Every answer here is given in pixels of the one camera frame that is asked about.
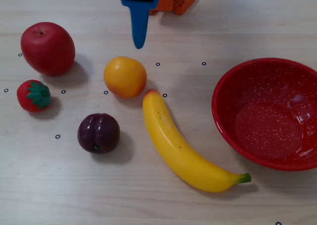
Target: speckled red bowl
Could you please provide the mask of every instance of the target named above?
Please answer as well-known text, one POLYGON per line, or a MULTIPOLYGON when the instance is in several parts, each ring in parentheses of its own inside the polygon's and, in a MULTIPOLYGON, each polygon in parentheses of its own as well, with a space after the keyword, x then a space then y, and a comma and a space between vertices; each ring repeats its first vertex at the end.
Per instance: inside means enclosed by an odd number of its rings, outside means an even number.
POLYGON ((212 97, 224 139, 240 154, 280 170, 317 167, 317 72, 261 58, 228 71, 212 97))

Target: banana stem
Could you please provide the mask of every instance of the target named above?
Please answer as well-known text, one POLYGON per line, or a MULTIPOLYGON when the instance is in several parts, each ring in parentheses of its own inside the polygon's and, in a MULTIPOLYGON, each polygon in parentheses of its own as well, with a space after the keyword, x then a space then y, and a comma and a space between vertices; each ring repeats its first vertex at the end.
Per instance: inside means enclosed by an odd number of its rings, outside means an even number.
POLYGON ((251 182, 252 176, 249 173, 241 174, 241 177, 238 179, 238 184, 251 182))

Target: toy fruit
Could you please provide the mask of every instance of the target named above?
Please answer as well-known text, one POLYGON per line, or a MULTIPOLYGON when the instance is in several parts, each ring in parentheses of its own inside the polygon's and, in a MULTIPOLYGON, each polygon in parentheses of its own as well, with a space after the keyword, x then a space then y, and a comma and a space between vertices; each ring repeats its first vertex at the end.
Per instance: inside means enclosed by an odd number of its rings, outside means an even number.
POLYGON ((51 103, 51 94, 47 86, 37 80, 27 80, 16 91, 21 107, 28 112, 39 112, 51 103))
POLYGON ((91 114, 81 122, 77 139, 80 146, 88 152, 108 153, 119 143, 120 127, 118 122, 109 114, 91 114))
POLYGON ((104 80, 114 94, 132 98, 143 91, 147 83, 147 72, 137 60, 118 56, 105 67, 104 80))
POLYGON ((54 23, 37 23, 25 30, 21 49, 30 66, 47 76, 66 73, 75 59, 75 45, 69 33, 54 23))
POLYGON ((250 174, 233 174, 199 155, 177 130, 163 97, 149 90, 143 99, 146 127, 158 152, 168 166, 193 187, 207 192, 221 192, 251 181, 250 174))

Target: wood grain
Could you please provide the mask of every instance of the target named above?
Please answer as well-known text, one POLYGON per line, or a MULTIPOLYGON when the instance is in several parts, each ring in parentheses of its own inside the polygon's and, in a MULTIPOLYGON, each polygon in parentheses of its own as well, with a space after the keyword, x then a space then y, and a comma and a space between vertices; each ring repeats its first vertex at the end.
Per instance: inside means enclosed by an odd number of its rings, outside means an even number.
POLYGON ((151 16, 137 50, 120 0, 0 0, 0 224, 316 224, 317 170, 281 172, 248 161, 223 140, 211 114, 217 81, 245 60, 282 57, 317 69, 314 9, 316 0, 197 0, 183 16, 151 16), (62 77, 41 76, 18 56, 22 33, 41 21, 63 26, 75 42, 77 63, 62 77), (103 69, 120 55, 144 64, 148 87, 168 95, 198 152, 233 172, 249 171, 253 182, 207 194, 174 175, 145 129, 142 96, 103 94, 103 69), (49 86, 47 111, 20 108, 16 89, 28 79, 49 86), (122 129, 119 147, 104 157, 86 153, 76 137, 81 120, 97 112, 122 129))

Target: strawberry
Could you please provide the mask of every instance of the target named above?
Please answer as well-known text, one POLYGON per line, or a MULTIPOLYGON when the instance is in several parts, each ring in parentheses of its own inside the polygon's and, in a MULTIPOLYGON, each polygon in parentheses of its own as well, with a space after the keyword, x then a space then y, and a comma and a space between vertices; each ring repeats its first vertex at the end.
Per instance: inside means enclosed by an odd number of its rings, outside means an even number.
POLYGON ((51 103, 47 86, 37 80, 27 80, 16 91, 21 107, 28 112, 39 112, 51 103))

